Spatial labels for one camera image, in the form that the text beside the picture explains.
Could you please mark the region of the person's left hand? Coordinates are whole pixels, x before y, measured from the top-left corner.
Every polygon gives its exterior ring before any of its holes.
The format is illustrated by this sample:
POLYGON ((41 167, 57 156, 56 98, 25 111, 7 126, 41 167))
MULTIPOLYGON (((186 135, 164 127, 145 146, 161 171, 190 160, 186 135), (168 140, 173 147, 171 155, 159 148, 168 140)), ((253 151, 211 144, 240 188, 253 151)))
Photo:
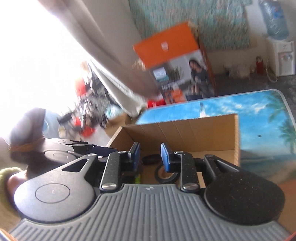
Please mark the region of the person's left hand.
POLYGON ((6 182, 6 193, 13 207, 15 207, 14 195, 17 188, 28 180, 27 172, 22 171, 11 175, 6 182))

